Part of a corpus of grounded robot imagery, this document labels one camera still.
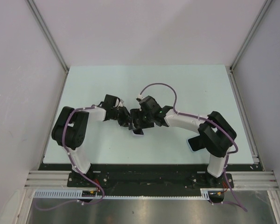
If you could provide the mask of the light blue phone case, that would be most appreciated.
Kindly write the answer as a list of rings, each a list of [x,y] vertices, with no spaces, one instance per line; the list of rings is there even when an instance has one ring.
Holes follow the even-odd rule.
[[[205,148],[200,136],[187,139],[187,144],[192,152],[198,152],[199,150]]]

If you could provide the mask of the lilac phone case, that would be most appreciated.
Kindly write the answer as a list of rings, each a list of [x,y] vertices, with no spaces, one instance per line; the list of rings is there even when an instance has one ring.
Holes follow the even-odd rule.
[[[134,135],[137,135],[137,136],[143,136],[144,135],[143,130],[141,128],[134,127],[132,123],[129,125],[128,129],[130,131],[132,131],[132,133]]]

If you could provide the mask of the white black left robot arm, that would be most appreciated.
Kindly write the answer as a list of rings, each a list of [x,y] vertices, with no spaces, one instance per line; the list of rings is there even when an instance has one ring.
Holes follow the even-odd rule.
[[[94,175],[88,170],[91,162],[86,158],[84,150],[80,149],[86,136],[86,129],[89,122],[115,120],[120,126],[128,127],[130,113],[124,106],[118,107],[82,107],[74,109],[65,106],[53,127],[51,137],[66,151],[72,169],[79,173],[77,180],[87,187],[94,181]]]

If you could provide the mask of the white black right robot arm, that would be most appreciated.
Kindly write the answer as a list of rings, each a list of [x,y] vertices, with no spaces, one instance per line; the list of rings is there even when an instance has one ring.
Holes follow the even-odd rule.
[[[205,148],[210,153],[206,182],[211,187],[222,183],[229,155],[237,153],[238,146],[235,143],[236,132],[220,113],[213,111],[204,117],[178,112],[171,106],[157,106],[155,109],[141,107],[132,109],[130,113],[129,129],[137,135],[143,135],[143,129],[155,125],[178,127],[197,133],[196,137],[188,140],[188,144],[192,151]]]

